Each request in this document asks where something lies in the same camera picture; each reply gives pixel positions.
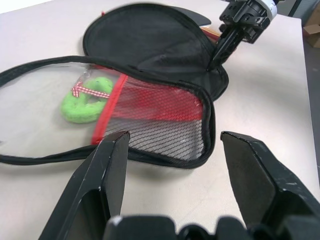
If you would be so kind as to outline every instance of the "tabletop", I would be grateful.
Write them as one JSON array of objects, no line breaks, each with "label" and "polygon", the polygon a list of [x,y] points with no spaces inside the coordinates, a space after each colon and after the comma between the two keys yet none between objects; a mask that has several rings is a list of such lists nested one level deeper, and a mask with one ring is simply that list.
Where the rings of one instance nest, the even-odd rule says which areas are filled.
[{"label": "tabletop", "polygon": [[[219,0],[158,2],[203,14],[212,21],[214,30],[219,28],[219,16],[227,5]],[[128,3],[129,0],[54,0],[0,14],[0,71],[39,59],[83,55],[82,36],[88,25],[101,11]],[[194,170],[183,170],[129,161],[121,214],[166,215],[175,221],[177,230],[187,223],[198,223],[211,232],[219,216],[241,219],[219,140],[221,131],[262,140],[320,200],[300,19],[278,15],[255,44],[241,43],[223,66],[230,82],[214,102],[217,138],[208,162]],[[43,131],[26,131],[15,139],[6,138],[3,133],[13,121],[9,116],[17,122],[21,120],[22,131],[26,125],[24,115],[15,112],[23,90],[12,99],[8,94],[11,88],[18,91],[24,83],[17,79],[8,85],[0,89],[0,112],[7,116],[1,117],[0,153],[39,157],[89,144],[46,135],[47,129],[53,128],[50,124]],[[29,84],[28,88],[32,91],[36,86]],[[49,104],[50,99],[41,92],[37,96]],[[36,112],[39,107],[31,105],[27,110]],[[88,126],[83,131],[92,130]],[[51,138],[49,146],[47,141],[39,140],[44,138]],[[1,164],[0,239],[37,239],[80,164],[81,161],[37,166]]]}]

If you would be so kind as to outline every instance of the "red mesh pocket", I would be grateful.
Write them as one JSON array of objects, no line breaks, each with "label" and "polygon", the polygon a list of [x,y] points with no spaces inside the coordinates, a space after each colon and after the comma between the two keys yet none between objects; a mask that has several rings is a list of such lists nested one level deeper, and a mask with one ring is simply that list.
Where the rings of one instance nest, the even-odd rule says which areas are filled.
[{"label": "red mesh pocket", "polygon": [[100,115],[92,143],[130,131],[129,147],[178,160],[194,160],[204,149],[203,104],[191,92],[121,75]]}]

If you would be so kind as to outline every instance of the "cardboard box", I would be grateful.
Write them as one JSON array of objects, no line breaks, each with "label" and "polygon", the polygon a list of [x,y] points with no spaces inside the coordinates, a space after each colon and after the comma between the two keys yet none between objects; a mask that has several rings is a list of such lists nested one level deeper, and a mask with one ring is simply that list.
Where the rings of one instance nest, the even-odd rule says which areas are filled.
[{"label": "cardboard box", "polygon": [[311,46],[320,48],[320,2],[306,22],[303,34],[307,37],[307,41]]}]

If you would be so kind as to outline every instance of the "green toy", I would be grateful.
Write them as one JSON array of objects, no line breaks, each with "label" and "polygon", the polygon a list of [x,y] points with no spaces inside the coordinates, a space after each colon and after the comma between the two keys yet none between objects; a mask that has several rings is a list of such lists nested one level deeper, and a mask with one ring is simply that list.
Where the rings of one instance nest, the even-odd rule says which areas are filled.
[{"label": "green toy", "polygon": [[[113,89],[113,82],[106,77],[97,77],[88,80],[83,87],[110,94]],[[103,111],[107,102],[106,98],[98,98],[98,101],[88,103],[92,95],[80,92],[79,97],[73,96],[70,91],[63,99],[61,104],[61,113],[64,118],[72,123],[84,124],[96,121]]]}]

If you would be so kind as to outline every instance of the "red gingham ribbon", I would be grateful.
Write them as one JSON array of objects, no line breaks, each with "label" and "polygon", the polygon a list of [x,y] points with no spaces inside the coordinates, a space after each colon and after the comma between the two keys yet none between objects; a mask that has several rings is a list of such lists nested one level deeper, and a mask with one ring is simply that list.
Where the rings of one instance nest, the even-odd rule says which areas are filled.
[{"label": "red gingham ribbon", "polygon": [[74,97],[78,98],[79,92],[81,92],[81,93],[93,95],[98,98],[105,98],[105,99],[110,98],[110,94],[105,93],[105,92],[95,91],[90,88],[86,88],[86,87],[82,86],[82,84],[83,84],[82,81],[78,81],[76,83],[76,85],[71,89],[72,95]]}]

